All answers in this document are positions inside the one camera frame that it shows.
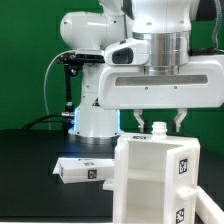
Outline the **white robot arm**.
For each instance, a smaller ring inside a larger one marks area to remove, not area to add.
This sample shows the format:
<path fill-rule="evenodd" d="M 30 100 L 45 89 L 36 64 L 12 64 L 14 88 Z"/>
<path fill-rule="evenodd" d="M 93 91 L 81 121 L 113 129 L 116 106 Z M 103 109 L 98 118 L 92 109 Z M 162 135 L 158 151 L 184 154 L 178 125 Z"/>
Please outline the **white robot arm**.
<path fill-rule="evenodd" d="M 222 21 L 224 0 L 98 0 L 101 13 L 72 12 L 60 32 L 65 71 L 81 75 L 81 103 L 69 134 L 89 144 L 120 135 L 120 113 L 224 104 L 224 52 L 190 46 L 194 21 Z"/>

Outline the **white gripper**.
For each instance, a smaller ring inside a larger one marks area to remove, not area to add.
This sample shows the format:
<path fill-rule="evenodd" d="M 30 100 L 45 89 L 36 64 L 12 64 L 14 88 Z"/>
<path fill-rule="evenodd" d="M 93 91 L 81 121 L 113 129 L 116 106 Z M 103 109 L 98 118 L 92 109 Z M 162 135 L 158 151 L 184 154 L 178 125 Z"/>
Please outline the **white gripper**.
<path fill-rule="evenodd" d="M 147 41 L 133 38 L 106 48 L 98 88 L 102 108 L 135 109 L 140 131 L 145 124 L 141 109 L 177 108 L 174 122 L 179 132 L 186 108 L 224 104 L 224 55 L 192 56 L 169 74 L 152 74 L 150 53 Z"/>

